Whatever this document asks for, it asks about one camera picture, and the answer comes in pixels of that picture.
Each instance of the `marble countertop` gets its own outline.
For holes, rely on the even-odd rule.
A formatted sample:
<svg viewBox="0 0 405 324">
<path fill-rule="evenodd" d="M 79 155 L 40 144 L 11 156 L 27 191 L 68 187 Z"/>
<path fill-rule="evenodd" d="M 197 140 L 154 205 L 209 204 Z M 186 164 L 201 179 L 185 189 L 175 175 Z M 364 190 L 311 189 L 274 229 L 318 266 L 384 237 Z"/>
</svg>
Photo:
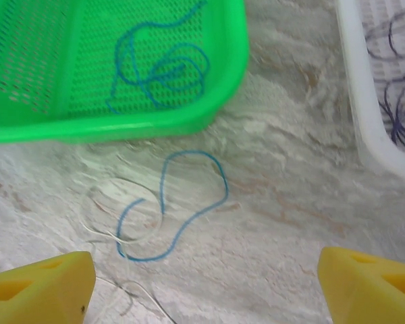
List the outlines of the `marble countertop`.
<svg viewBox="0 0 405 324">
<path fill-rule="evenodd" d="M 0 271 L 89 250 L 98 275 L 139 281 L 177 323 L 299 324 L 331 322 L 316 272 L 322 247 L 405 262 L 405 182 L 374 175 L 358 161 L 333 0 L 246 5 L 249 69 L 204 132 L 0 146 Z M 150 230 L 159 213 L 163 160 L 184 149 L 216 156 L 231 195 L 190 226 L 167 259 L 126 262 L 112 241 L 84 231 L 78 216 L 97 227 L 113 226 L 123 206 L 141 194 L 149 201 L 126 226 Z M 179 158 L 166 192 L 161 231 L 128 252 L 163 252 L 184 220 L 222 195 L 222 182 L 209 160 Z M 103 282 L 86 323 L 94 324 L 116 297 L 102 323 L 168 323 L 143 297 L 127 311 L 126 294 Z"/>
</svg>

